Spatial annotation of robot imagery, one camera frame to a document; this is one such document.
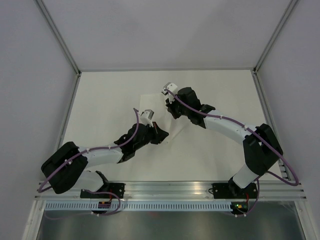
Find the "white cloth napkin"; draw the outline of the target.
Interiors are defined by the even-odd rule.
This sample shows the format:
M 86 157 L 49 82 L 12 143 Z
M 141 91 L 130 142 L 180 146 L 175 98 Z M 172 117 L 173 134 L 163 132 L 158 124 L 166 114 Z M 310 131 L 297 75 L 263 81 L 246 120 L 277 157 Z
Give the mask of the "white cloth napkin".
M 171 142 L 187 125 L 188 119 L 174 119 L 165 106 L 165 96 L 162 93 L 141 94 L 139 98 L 141 110 L 152 110 L 154 115 L 152 121 L 159 125 L 161 130 L 169 133 L 164 143 Z

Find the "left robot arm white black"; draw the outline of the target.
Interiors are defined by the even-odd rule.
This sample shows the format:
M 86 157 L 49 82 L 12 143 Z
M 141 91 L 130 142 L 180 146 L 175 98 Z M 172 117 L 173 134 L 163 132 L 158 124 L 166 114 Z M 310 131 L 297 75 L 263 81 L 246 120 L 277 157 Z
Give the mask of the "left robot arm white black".
M 132 159 L 142 147 L 161 144 L 169 133 L 156 122 L 151 125 L 136 123 L 111 146 L 84 148 L 72 141 L 65 143 L 41 166 L 41 171 L 56 194 L 79 188 L 98 198 L 104 198 L 110 190 L 110 182 L 99 171 L 90 167 L 103 164 L 121 164 Z

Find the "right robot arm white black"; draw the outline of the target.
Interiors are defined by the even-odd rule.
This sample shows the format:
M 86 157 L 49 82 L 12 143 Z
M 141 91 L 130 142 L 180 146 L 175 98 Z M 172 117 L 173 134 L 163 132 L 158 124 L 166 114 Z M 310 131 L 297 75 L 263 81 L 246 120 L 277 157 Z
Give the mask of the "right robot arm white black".
M 245 163 L 228 181 L 228 192 L 241 197 L 247 186 L 263 176 L 283 155 L 283 150 L 272 128 L 245 125 L 221 114 L 215 107 L 202 104 L 191 87 L 178 89 L 173 83 L 164 86 L 165 106 L 174 119 L 187 117 L 190 122 L 207 130 L 216 131 L 243 147 Z

